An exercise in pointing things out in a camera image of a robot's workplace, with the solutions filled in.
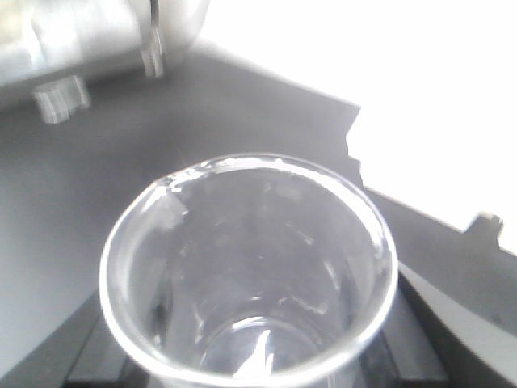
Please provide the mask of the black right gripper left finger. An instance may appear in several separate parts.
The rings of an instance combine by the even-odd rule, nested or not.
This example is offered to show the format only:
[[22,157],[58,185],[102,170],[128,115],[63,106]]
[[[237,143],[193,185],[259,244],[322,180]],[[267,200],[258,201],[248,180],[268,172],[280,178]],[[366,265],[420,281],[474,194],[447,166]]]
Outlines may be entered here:
[[91,295],[35,350],[1,377],[2,387],[132,387],[133,364]]

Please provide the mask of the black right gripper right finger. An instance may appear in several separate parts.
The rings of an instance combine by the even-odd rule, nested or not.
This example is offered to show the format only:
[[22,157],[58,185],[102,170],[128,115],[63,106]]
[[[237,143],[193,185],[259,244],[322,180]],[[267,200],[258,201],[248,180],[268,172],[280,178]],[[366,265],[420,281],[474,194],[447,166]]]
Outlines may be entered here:
[[516,337],[407,266],[365,352],[367,387],[514,387]]

